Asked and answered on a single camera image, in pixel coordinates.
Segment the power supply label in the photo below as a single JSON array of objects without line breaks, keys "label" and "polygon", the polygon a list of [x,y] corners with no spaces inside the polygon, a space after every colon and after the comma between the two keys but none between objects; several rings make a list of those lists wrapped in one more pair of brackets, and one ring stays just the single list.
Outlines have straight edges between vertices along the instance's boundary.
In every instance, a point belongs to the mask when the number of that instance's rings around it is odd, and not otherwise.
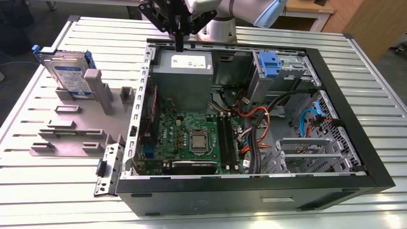
[{"label": "power supply label", "polygon": [[54,66],[57,78],[61,81],[65,89],[70,92],[74,98],[87,98],[91,90],[86,81],[82,79],[82,71],[78,67]]},{"label": "power supply label", "polygon": [[205,68],[204,56],[173,55],[170,57],[172,68]]}]

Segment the wooden cabinet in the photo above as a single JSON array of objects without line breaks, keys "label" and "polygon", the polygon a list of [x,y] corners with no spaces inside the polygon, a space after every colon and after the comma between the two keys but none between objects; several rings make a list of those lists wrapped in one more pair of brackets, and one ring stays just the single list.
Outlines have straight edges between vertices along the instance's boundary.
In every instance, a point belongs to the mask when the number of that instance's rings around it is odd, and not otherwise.
[{"label": "wooden cabinet", "polygon": [[322,32],[349,33],[372,62],[407,30],[407,0],[329,0],[336,13]]}]

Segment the blue plastic latch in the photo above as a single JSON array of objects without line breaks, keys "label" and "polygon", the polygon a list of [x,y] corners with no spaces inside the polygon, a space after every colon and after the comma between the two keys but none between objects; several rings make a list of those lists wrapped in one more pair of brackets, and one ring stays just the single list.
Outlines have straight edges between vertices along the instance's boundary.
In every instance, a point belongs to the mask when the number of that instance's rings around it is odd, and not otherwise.
[{"label": "blue plastic latch", "polygon": [[273,78],[278,75],[281,70],[281,62],[274,55],[274,52],[260,52],[258,61],[264,69],[264,75],[266,78]]},{"label": "blue plastic latch", "polygon": [[39,46],[35,44],[35,45],[33,45],[31,46],[31,48],[30,48],[30,50],[31,50],[31,54],[33,54],[33,56],[37,58],[37,60],[38,60],[38,62],[41,63],[41,61],[39,61],[39,59],[38,59],[38,53],[39,53]]},{"label": "blue plastic latch", "polygon": [[83,58],[86,59],[89,68],[95,69],[94,61],[93,61],[93,58],[91,58],[91,53],[89,51],[86,51],[83,53]]}]

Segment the ram slot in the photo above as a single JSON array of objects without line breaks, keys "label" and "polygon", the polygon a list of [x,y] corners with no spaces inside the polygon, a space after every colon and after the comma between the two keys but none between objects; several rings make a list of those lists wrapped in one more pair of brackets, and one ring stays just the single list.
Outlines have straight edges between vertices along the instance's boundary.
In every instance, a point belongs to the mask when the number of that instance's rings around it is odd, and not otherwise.
[{"label": "ram slot", "polygon": [[233,146],[233,129],[230,126],[230,117],[224,118],[224,135],[225,135],[225,145],[226,145],[226,152],[228,152],[228,165],[230,169],[234,169],[236,165],[236,152]]},{"label": "ram slot", "polygon": [[217,116],[217,141],[218,141],[218,153],[220,153],[220,165],[222,168],[228,165],[228,152],[224,136],[224,117]]}]

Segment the blue cable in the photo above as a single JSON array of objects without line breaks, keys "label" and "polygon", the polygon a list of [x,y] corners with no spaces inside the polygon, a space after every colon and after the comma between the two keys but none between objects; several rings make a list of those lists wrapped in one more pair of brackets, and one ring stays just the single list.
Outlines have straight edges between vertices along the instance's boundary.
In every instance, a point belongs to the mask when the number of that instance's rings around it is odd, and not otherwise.
[{"label": "blue cable", "polygon": [[304,120],[305,120],[305,114],[306,112],[312,112],[314,115],[318,115],[317,114],[317,111],[314,111],[313,109],[306,109],[302,111],[302,113],[300,114],[300,117],[298,117],[298,133],[300,133],[300,136],[304,137],[305,136],[305,131],[304,131]]},{"label": "blue cable", "polygon": [[324,114],[322,110],[320,109],[320,105],[318,105],[317,101],[313,102],[313,106],[314,106],[316,110],[313,110],[313,109],[304,110],[298,117],[298,133],[300,133],[301,137],[305,136],[304,119],[305,119],[306,112],[312,112],[314,115],[320,115],[321,117],[325,117],[325,114]]}]

